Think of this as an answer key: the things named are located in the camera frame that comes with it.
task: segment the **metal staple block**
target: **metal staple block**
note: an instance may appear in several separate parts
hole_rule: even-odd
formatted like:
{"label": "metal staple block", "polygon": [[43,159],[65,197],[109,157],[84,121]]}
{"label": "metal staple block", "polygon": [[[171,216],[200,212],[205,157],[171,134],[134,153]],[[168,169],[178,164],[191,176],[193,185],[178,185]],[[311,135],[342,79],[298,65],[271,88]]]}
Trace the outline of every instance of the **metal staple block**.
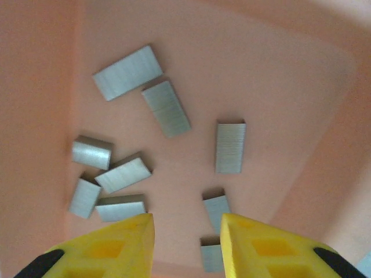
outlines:
{"label": "metal staple block", "polygon": [[223,272],[223,256],[221,246],[201,246],[203,268],[205,272]]}
{"label": "metal staple block", "polygon": [[246,123],[217,125],[216,172],[223,174],[240,173]]}
{"label": "metal staple block", "polygon": [[230,213],[227,197],[225,195],[203,200],[209,218],[214,227],[215,232],[220,234],[221,216],[223,213]]}
{"label": "metal staple block", "polygon": [[164,81],[142,92],[162,132],[173,137],[191,129],[191,125],[169,81]]}
{"label": "metal staple block", "polygon": [[107,170],[110,166],[112,147],[111,143],[79,136],[72,146],[72,159],[74,162]]}
{"label": "metal staple block", "polygon": [[72,197],[69,212],[88,219],[94,209],[100,191],[100,186],[80,178]]}
{"label": "metal staple block", "polygon": [[126,158],[117,164],[118,167],[95,178],[108,193],[118,191],[152,175],[141,158],[131,160]]}
{"label": "metal staple block", "polygon": [[163,74],[149,45],[93,75],[107,101],[113,100]]}
{"label": "metal staple block", "polygon": [[102,198],[96,208],[103,222],[120,221],[146,213],[143,194]]}

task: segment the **metal piece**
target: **metal piece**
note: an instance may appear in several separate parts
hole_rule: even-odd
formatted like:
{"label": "metal piece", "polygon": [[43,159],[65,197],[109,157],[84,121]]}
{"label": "metal piece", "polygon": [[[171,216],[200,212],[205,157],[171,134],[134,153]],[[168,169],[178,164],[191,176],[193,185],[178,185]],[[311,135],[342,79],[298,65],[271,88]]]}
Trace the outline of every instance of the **metal piece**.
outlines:
{"label": "metal piece", "polygon": [[224,271],[220,245],[201,246],[201,253],[205,272]]}
{"label": "metal piece", "polygon": [[144,194],[102,198],[96,205],[103,222],[114,222],[146,213]]}
{"label": "metal piece", "polygon": [[113,100],[163,74],[149,45],[93,75],[107,101]]}
{"label": "metal piece", "polygon": [[72,197],[69,211],[88,219],[92,214],[100,191],[100,186],[80,178],[74,196]]}
{"label": "metal piece", "polygon": [[118,167],[95,178],[95,180],[108,193],[135,184],[136,182],[144,180],[152,175],[149,169],[144,165],[141,158],[134,158],[129,161],[128,158],[126,158],[117,164],[119,164]]}
{"label": "metal piece", "polygon": [[206,210],[208,211],[209,218],[214,227],[215,232],[220,234],[221,216],[223,213],[230,213],[227,197],[225,195],[203,200]]}
{"label": "metal piece", "polygon": [[111,143],[79,136],[72,146],[72,159],[74,162],[108,170],[112,147]]}
{"label": "metal piece", "polygon": [[246,123],[219,123],[217,125],[217,173],[235,174],[241,172],[245,133]]}
{"label": "metal piece", "polygon": [[142,92],[162,132],[173,137],[191,129],[177,96],[169,81],[164,81]]}

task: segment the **rectangular metal block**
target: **rectangular metal block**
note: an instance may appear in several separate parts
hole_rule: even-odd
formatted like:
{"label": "rectangular metal block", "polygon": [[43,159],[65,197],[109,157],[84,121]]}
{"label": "rectangular metal block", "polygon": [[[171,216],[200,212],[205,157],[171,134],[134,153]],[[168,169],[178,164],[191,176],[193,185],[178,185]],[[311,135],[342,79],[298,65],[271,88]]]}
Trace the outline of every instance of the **rectangular metal block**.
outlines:
{"label": "rectangular metal block", "polygon": [[80,178],[68,209],[69,212],[88,219],[92,214],[100,191],[100,186]]}
{"label": "rectangular metal block", "polygon": [[214,227],[215,232],[220,234],[221,216],[223,213],[230,213],[227,197],[225,195],[203,200],[203,203],[208,211],[209,218]]}
{"label": "rectangular metal block", "polygon": [[205,272],[223,272],[223,256],[220,245],[201,246],[203,269]]}
{"label": "rectangular metal block", "polygon": [[95,178],[108,193],[118,191],[152,175],[141,158],[129,161],[124,159],[117,164],[119,166]]}
{"label": "rectangular metal block", "polygon": [[77,163],[108,170],[113,144],[79,136],[72,146],[72,160]]}
{"label": "rectangular metal block", "polygon": [[163,74],[149,45],[93,75],[107,101],[113,100]]}
{"label": "rectangular metal block", "polygon": [[142,92],[162,132],[173,137],[191,129],[177,96],[169,81],[164,81]]}
{"label": "rectangular metal block", "polygon": [[246,123],[217,125],[216,172],[236,174],[242,170]]}
{"label": "rectangular metal block", "polygon": [[103,222],[114,222],[146,213],[144,194],[99,199],[96,205]]}

